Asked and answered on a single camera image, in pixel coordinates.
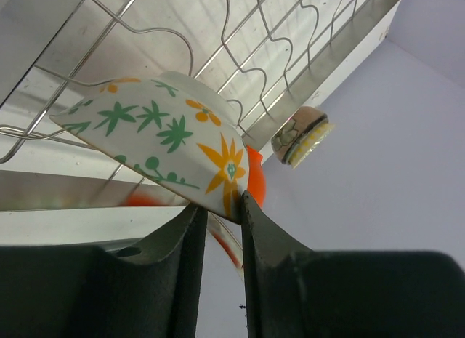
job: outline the orange flower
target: orange flower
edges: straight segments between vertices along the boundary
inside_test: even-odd
[[[121,78],[121,79],[116,79],[110,82],[108,85],[102,86],[100,88],[100,93],[104,92],[105,89],[109,91],[109,93],[116,93],[118,91],[118,85],[115,84],[122,84],[125,82],[140,82],[140,79],[138,78]]]
[[[186,104],[194,109],[200,110],[196,115],[195,118],[200,122],[206,122],[210,118],[211,122],[215,125],[220,126],[221,121],[217,118],[215,114],[211,112],[205,105],[200,102],[196,102],[194,100],[186,100]]]
[[[228,149],[223,135],[221,135],[221,154],[206,145],[199,143],[197,145],[209,157],[211,162],[219,168],[219,171],[207,187],[205,194],[210,193],[224,183],[223,205],[226,215],[230,216],[231,198],[235,203],[238,203],[240,198],[237,180],[246,174],[246,170],[240,167],[240,160],[242,160],[244,149],[236,152],[234,140],[232,140],[231,147]]]

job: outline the metal wire rack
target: metal wire rack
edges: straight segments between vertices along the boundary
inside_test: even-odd
[[[27,126],[0,124],[0,134],[17,139],[0,157],[0,164],[11,160],[26,141],[50,140],[92,149],[82,142],[67,139],[63,136],[63,130],[40,132],[39,125],[48,112],[59,109],[58,100],[67,91],[85,94],[86,89],[111,82],[116,77],[96,82],[82,81],[83,79],[103,76],[107,78],[107,73],[120,74],[124,68],[125,76],[127,73],[140,75],[141,72],[153,75],[170,68],[184,71],[199,79],[214,88],[237,109],[238,128],[242,131],[244,140],[260,149],[264,141],[270,140],[284,124],[285,118],[296,110],[295,105],[286,108],[280,104],[280,100],[286,93],[294,98],[310,96],[293,93],[293,86],[299,79],[302,81],[305,72],[312,73],[312,63],[321,51],[332,45],[338,32],[354,20],[357,12],[370,0],[155,0],[152,3],[148,3],[148,0],[123,0],[118,9],[112,8],[117,6],[116,0],[106,1],[107,3],[104,3],[105,0],[84,0],[69,19],[65,32],[58,34],[47,49],[51,52],[47,54],[46,51],[34,65],[30,73],[40,71],[43,76],[59,80],[59,84],[40,110],[32,114]],[[150,12],[151,7],[155,10],[163,5],[169,9],[160,14],[152,12],[148,18],[144,18],[143,12]],[[80,39],[76,40],[76,35],[81,31],[78,29],[76,32],[78,24],[75,21],[79,18],[82,20],[86,13],[89,14],[90,7],[94,15],[108,21],[92,36],[93,41],[84,49]],[[183,12],[186,13],[187,8],[195,14],[181,16]],[[201,22],[192,19],[199,15],[207,19]],[[135,28],[149,19],[157,23],[159,21],[160,26]],[[143,68],[140,63],[129,69],[128,63],[113,70],[107,70],[108,65],[101,68],[101,71],[92,67],[96,62],[95,55],[101,49],[100,57],[102,53],[111,55],[108,39],[114,41],[111,33],[118,29],[120,33],[123,29],[126,32],[122,34],[129,36],[122,44],[136,39],[136,36],[165,33],[164,37],[157,35],[157,39],[163,39],[162,47],[159,47],[158,41],[153,40],[155,38],[143,41],[147,46],[152,44],[151,46],[157,47],[154,57],[148,56],[143,49],[138,51],[146,58],[146,62],[152,63],[150,70],[147,70],[147,65]],[[60,50],[60,35],[63,34],[61,42],[68,42],[64,48],[61,47],[62,55],[68,51],[67,48],[78,50],[72,51],[73,56],[77,56],[77,52],[82,50],[79,58],[52,58],[57,49]],[[157,61],[157,56],[162,61],[171,60],[163,65]],[[272,114],[273,108],[282,108],[279,116]],[[272,123],[271,130],[268,128],[270,126],[260,128],[264,118]],[[259,132],[261,138],[257,138],[256,134]],[[118,165],[109,175],[109,179],[113,179],[120,169],[121,165]]]

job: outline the floral bowl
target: floral bowl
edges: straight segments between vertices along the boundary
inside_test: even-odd
[[[219,96],[206,86],[193,92],[198,81],[186,92],[188,81],[115,80],[50,118],[149,180],[238,222],[248,183],[246,147],[225,113],[211,110]]]

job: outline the dish rack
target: dish rack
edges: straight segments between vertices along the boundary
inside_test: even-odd
[[[164,70],[186,73],[223,96],[244,141],[266,160],[287,119],[303,104],[319,106],[381,43],[399,1],[82,0],[0,107],[0,169],[140,182],[47,114],[74,105],[91,87]],[[17,213],[0,218],[13,225]],[[80,220],[77,213],[65,216]],[[123,224],[129,214],[112,217]],[[153,224],[144,228],[140,236]],[[12,237],[14,228],[7,229],[2,244],[53,242],[23,238],[24,230]],[[82,242],[90,230],[57,240]],[[124,229],[106,238],[132,237],[138,235]]]

